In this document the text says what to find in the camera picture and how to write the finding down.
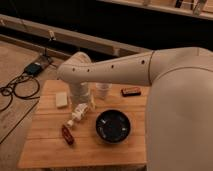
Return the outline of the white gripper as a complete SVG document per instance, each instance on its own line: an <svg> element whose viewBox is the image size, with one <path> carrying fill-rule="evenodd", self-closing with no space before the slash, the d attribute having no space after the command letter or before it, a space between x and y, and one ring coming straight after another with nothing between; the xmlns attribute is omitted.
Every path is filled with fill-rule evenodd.
<svg viewBox="0 0 213 171"><path fill-rule="evenodd" d="M89 107L92 106L92 92L87 82L70 84L69 88L73 109L82 103L86 103Z"/></svg>

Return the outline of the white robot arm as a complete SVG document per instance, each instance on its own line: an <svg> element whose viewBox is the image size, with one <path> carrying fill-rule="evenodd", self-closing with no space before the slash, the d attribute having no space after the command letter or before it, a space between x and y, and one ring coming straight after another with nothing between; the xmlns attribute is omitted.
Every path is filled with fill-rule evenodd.
<svg viewBox="0 0 213 171"><path fill-rule="evenodd" d="M147 171L213 171L213 51L152 50L100 62L77 52L58 77L81 94L82 83L147 87Z"/></svg>

